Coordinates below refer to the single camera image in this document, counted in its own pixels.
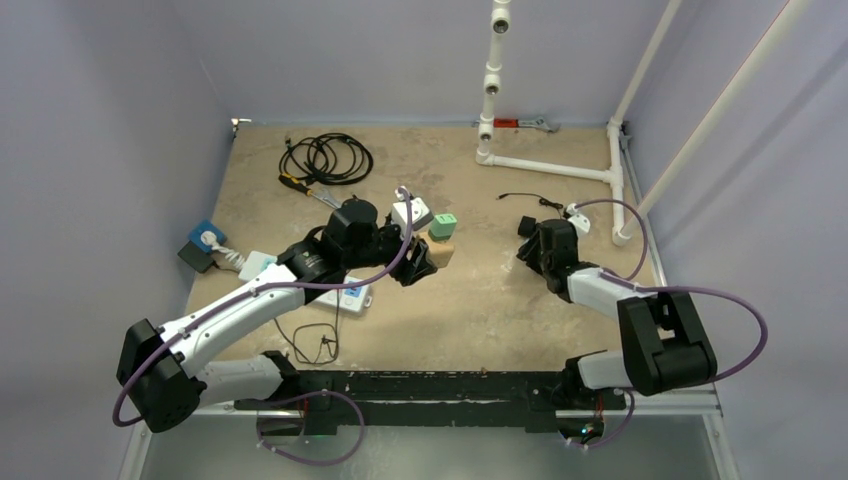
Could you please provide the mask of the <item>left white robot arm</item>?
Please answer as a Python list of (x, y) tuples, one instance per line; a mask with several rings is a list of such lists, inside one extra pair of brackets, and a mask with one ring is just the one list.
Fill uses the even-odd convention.
[(376, 269), (361, 286), (385, 276), (410, 286), (436, 273), (427, 242), (416, 235), (433, 220), (431, 209), (403, 187), (396, 196), (384, 221), (372, 203), (348, 199), (325, 224), (230, 293), (159, 326), (146, 318), (130, 326), (117, 365), (121, 391), (112, 410), (113, 424), (143, 422), (161, 433), (210, 404), (251, 399), (275, 409), (292, 405), (298, 382), (283, 354), (267, 352), (242, 361), (216, 358), (270, 320), (329, 290), (349, 288), (345, 278), (353, 270)]

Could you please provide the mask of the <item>beige dragon cube socket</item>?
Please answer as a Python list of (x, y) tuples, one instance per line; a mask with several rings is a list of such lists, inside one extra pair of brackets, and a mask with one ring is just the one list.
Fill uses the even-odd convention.
[(455, 247), (448, 242), (426, 241), (429, 261), (438, 269), (446, 268), (452, 259)]

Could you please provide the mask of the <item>black plug adapter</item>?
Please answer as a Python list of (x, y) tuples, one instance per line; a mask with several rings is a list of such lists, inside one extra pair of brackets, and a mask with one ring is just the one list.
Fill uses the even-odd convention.
[[(536, 193), (506, 192), (506, 193), (499, 194), (496, 197), (496, 199), (502, 200), (502, 199), (505, 199), (506, 197), (509, 197), (509, 196), (526, 196), (526, 197), (536, 198), (537, 201), (538, 201), (538, 204), (540, 206), (553, 208), (557, 212), (557, 214), (559, 215), (560, 218), (563, 218), (564, 215), (565, 215), (565, 206), (562, 203), (552, 201), (552, 200), (550, 200), (546, 197), (543, 197), (542, 195), (536, 194)], [(531, 237), (533, 232), (534, 232), (536, 224), (537, 224), (537, 220), (534, 217), (523, 216), (519, 221), (519, 224), (518, 224), (518, 227), (517, 227), (517, 234), (521, 238)]]

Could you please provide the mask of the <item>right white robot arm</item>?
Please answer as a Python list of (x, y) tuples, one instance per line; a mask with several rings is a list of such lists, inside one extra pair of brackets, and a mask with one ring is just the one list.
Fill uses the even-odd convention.
[(619, 349), (566, 361), (560, 390), (569, 404), (584, 407), (601, 390), (615, 388), (651, 396), (716, 375), (716, 355), (690, 294), (641, 291), (580, 260), (577, 230), (567, 220), (523, 217), (517, 233), (524, 240), (518, 260), (543, 277), (552, 294), (618, 325)]

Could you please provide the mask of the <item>green plug adapter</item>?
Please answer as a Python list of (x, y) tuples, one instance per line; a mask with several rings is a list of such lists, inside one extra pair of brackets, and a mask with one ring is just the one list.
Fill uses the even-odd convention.
[(455, 233), (458, 225), (458, 218), (451, 213), (436, 214), (428, 228), (428, 235), (431, 239), (444, 242), (448, 241)]

